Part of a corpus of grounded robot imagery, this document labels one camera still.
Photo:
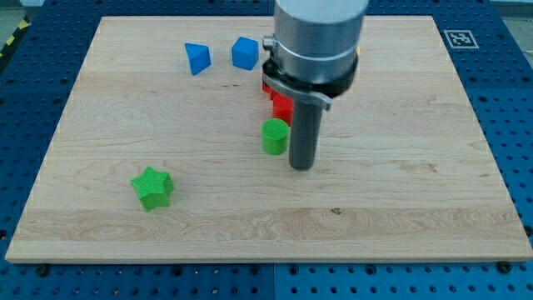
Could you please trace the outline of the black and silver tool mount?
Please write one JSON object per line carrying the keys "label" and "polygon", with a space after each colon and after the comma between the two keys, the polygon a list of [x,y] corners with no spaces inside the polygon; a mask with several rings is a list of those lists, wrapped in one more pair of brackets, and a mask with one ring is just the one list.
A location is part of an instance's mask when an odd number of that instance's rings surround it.
{"label": "black and silver tool mount", "polygon": [[269,52],[262,64],[263,84],[296,103],[328,111],[332,99],[345,93],[354,81],[358,64],[355,43],[339,53],[328,48],[322,57],[294,52],[274,35],[265,36],[262,46]]}

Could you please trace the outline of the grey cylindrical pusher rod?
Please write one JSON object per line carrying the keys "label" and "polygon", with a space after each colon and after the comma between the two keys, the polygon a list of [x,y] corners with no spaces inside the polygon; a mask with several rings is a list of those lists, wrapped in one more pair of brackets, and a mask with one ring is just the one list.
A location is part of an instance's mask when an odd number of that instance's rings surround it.
{"label": "grey cylindrical pusher rod", "polygon": [[289,163],[292,168],[305,171],[313,166],[321,115],[322,109],[318,106],[294,102],[289,146]]}

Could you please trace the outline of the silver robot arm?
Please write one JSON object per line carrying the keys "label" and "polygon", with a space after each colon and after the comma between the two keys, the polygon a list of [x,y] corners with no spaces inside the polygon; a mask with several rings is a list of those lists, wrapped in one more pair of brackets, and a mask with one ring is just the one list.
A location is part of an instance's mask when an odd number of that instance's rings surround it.
{"label": "silver robot arm", "polygon": [[321,116],[353,83],[368,0],[276,0],[262,81],[293,101],[289,163],[310,169]]}

